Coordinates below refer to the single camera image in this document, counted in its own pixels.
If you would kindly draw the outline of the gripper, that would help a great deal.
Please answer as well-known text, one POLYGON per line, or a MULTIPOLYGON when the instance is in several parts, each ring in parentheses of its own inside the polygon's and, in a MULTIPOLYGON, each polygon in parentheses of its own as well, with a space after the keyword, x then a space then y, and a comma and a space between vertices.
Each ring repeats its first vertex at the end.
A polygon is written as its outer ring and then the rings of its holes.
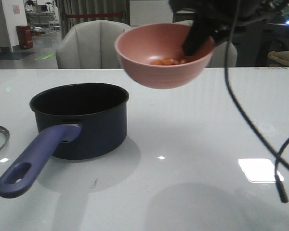
POLYGON ((174 13, 194 13, 190 31, 182 44, 185 55, 194 55, 208 39, 215 46, 228 41, 231 26, 237 17, 238 26, 267 20, 289 6, 289 0, 170 0, 174 13))

